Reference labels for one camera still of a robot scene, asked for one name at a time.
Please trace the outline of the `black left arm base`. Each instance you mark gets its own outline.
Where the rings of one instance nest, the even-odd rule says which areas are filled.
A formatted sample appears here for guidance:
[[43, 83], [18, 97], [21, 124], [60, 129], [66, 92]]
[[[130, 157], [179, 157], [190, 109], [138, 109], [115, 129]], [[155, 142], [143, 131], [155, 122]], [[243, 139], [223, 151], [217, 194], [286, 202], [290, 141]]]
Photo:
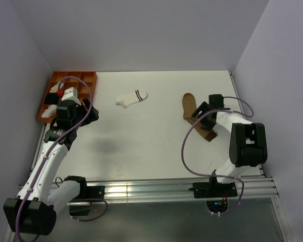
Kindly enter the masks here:
[[70, 202], [69, 214], [73, 217], [89, 215], [92, 204], [96, 199], [102, 200], [105, 195], [105, 186], [88, 186], [82, 197], [76, 197]]

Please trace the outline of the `tan brown long sock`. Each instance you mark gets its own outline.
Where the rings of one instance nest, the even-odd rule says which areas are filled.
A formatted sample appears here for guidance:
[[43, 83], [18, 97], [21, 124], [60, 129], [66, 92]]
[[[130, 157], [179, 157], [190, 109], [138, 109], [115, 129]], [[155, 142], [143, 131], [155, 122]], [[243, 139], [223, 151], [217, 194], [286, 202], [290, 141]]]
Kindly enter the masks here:
[[[195, 97], [191, 93], [185, 93], [182, 97], [182, 107], [183, 107], [183, 118], [191, 126], [197, 121], [197, 118], [192, 117], [192, 114], [196, 111], [196, 101]], [[198, 123], [194, 129], [208, 142], [212, 141], [217, 137], [217, 133], [214, 131], [206, 131], [201, 128], [201, 123]]]

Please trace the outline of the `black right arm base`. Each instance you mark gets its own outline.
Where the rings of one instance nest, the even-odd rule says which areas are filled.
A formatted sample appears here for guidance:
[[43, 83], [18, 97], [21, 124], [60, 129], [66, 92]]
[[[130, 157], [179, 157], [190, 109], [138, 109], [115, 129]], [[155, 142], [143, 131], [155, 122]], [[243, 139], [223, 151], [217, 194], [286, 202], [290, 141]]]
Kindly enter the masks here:
[[220, 184], [213, 177], [208, 182], [193, 183], [188, 190], [193, 192], [195, 199], [217, 198], [217, 200], [207, 202], [208, 209], [214, 213], [226, 212], [228, 198], [238, 195], [235, 183]]

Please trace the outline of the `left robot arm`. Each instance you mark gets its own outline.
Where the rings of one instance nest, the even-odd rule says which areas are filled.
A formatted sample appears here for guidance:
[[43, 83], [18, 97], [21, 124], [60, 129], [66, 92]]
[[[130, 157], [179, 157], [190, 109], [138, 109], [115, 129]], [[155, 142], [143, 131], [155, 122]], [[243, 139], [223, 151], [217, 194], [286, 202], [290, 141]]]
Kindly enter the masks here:
[[87, 198], [86, 179], [81, 176], [70, 175], [55, 192], [50, 193], [50, 189], [59, 166], [77, 138], [77, 130], [96, 120], [98, 110], [88, 98], [80, 103], [64, 100], [58, 104], [33, 172], [17, 196], [6, 199], [3, 206], [8, 224], [17, 235], [49, 235], [57, 215], [69, 202]]

